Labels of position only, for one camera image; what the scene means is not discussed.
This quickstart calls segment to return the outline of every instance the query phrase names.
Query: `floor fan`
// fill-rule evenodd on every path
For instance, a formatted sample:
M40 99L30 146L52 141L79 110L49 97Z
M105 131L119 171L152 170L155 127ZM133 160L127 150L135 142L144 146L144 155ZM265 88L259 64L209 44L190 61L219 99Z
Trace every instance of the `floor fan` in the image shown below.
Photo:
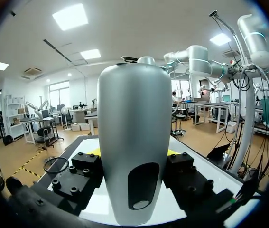
M67 117L66 117L66 115L69 112L69 110L66 107L62 107L62 110L60 112L62 113L62 115L65 116L65 123L66 123L66 129L65 129L65 131L70 131L71 128L68 128L68 121L67 121Z

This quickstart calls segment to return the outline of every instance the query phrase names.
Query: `screw hole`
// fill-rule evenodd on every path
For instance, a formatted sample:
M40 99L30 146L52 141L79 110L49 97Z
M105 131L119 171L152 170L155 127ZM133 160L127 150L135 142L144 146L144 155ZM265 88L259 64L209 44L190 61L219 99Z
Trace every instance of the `screw hole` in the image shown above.
M189 186L189 187L188 187L188 190L189 190L190 192L194 192L194 191L195 191L195 187Z

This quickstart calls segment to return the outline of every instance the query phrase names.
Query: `computer monitor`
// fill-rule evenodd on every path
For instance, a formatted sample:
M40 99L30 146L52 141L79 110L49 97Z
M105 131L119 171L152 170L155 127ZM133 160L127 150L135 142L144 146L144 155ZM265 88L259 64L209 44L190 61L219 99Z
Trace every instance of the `computer monitor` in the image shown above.
M223 101L230 102L230 96L229 95L224 95L223 96Z
M42 110L41 114L42 114L43 118L49 117L49 111L48 110Z
M58 110L58 111L62 110L62 108L63 108L64 106L65 106L64 104L59 104L59 105L57 106L57 110Z

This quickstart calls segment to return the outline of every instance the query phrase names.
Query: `white platform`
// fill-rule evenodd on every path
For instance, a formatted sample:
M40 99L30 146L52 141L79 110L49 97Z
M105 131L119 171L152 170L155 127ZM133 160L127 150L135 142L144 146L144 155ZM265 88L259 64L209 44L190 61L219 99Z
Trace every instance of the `white platform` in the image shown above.
M71 158L76 155L78 152L90 152L99 148L98 139L87 139L83 140L81 144L75 149L73 154L69 158L70 165L72 164ZM222 171L220 168L216 167L210 163L207 159L197 154L189 147L183 145L181 142L176 140L173 137L170 137L169 149L182 153L186 152L191 157L194 158L194 165L197 167L198 171L201 172L207 179L214 180L214 192L219 193L220 191L228 188L231 192L236 194L242 183ZM242 219L249 214L249 212L257 205L257 200L249 201L245 206L239 208L232 216L230 216L225 221L226 227L234 227ZM79 215L80 218L87 219L90 221L108 224L108 225L119 225L114 217L110 199L107 193L106 184L103 179L99 189L95 189L90 202L85 210ZM170 189L166 189L164 183L159 193L159 197L153 212L151 219L143 224L146 225L155 225L173 221L176 219L185 218L186 214L182 211L177 201L175 200Z

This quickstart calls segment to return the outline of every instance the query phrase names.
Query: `office chair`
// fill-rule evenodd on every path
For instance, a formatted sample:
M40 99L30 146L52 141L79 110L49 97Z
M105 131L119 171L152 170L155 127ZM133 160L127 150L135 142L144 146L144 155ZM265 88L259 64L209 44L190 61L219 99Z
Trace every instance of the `office chair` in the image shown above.
M38 139L35 139L35 142L38 144L45 145L45 150L47 147L52 146L54 148L54 145L50 145L50 133L51 133L51 127L42 127L40 128L36 134L39 136Z
M67 118L68 124L71 125L72 120L73 120L73 115L70 115L70 111L69 110L68 110L68 113L66 114L66 118ZM62 115L62 122L63 122L63 127L64 127L64 125L66 124L65 116L64 115Z

